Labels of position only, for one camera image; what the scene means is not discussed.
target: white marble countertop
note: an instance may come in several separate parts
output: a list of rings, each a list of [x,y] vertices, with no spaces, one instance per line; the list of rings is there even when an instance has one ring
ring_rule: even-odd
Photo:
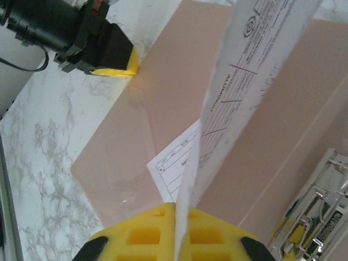
[[[179,2],[120,0],[108,19],[120,25],[143,59]],[[348,0],[324,0],[315,17],[348,22]],[[128,81],[66,74],[50,62],[0,122],[25,260],[71,260],[103,228],[70,167]]]

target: yellow plastic object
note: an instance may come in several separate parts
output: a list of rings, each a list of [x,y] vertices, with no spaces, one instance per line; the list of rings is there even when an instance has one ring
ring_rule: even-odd
[[[109,238],[98,261],[171,261],[174,235],[175,204],[165,203],[100,231],[90,240]]]
[[[126,70],[102,68],[102,69],[95,69],[94,71],[91,71],[91,74],[99,75],[99,76],[127,77],[127,76],[135,75],[138,71],[138,68],[139,68],[138,55],[136,53],[136,49],[133,47]]]
[[[240,239],[254,235],[194,208],[188,226],[180,261],[251,261]]]
[[[98,261],[172,261],[175,204],[162,204],[100,231],[89,242],[102,237],[108,240],[98,253]],[[258,240],[238,227],[192,208],[180,261],[252,261],[241,243],[243,237]],[[85,248],[84,254],[90,256],[91,250]],[[282,261],[294,260],[294,254],[290,253]]]

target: shiny metal part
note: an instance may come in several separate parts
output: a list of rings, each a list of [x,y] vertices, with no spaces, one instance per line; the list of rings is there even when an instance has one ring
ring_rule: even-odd
[[[325,261],[348,231],[348,157],[329,149],[285,214],[270,252],[277,261]]]

